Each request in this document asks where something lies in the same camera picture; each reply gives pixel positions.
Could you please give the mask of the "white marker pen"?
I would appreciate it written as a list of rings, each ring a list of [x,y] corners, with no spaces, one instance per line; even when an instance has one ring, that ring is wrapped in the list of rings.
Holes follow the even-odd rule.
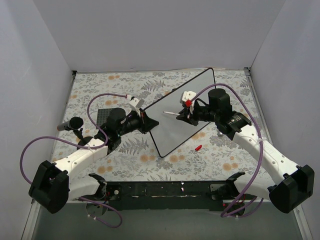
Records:
[[[172,115],[172,116],[179,116],[179,113],[175,113],[175,112],[169,112],[169,111],[163,111],[162,113],[167,114],[167,115]]]

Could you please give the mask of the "white board with black frame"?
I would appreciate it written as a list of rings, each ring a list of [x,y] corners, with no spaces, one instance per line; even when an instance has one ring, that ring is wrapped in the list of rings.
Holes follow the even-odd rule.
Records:
[[[180,98],[184,91],[198,93],[214,83],[214,70],[208,68],[184,84],[174,87],[172,92],[144,109],[149,118],[159,122],[159,125],[150,131],[150,135],[161,158],[169,155],[173,150],[209,124],[208,122],[201,121],[197,126],[193,126],[184,121],[177,120],[174,115],[163,112],[179,113],[183,110]]]

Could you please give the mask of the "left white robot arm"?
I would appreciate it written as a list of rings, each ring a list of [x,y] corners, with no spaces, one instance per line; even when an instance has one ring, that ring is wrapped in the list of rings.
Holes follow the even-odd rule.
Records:
[[[133,131],[146,134],[158,125],[159,122],[148,117],[144,110],[126,114],[122,108],[112,108],[98,133],[86,138],[86,143],[77,151],[54,163],[46,160],[39,165],[28,191],[29,196],[52,214],[70,200],[81,197],[103,200],[107,195],[106,180],[96,173],[78,179],[78,174],[113,152],[120,145],[123,135]]]

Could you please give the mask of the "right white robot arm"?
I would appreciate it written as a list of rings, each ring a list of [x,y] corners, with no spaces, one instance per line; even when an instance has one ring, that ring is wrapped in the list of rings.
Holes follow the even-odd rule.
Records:
[[[252,176],[237,172],[212,192],[216,198],[232,198],[235,204],[243,195],[271,201],[282,213],[288,214],[313,194],[315,172],[309,165],[300,166],[285,157],[267,140],[258,124],[233,110],[230,96],[223,88],[208,90],[208,103],[193,91],[184,91],[180,98],[183,109],[176,117],[193,126],[199,122],[215,123],[217,129],[246,150],[257,168]]]

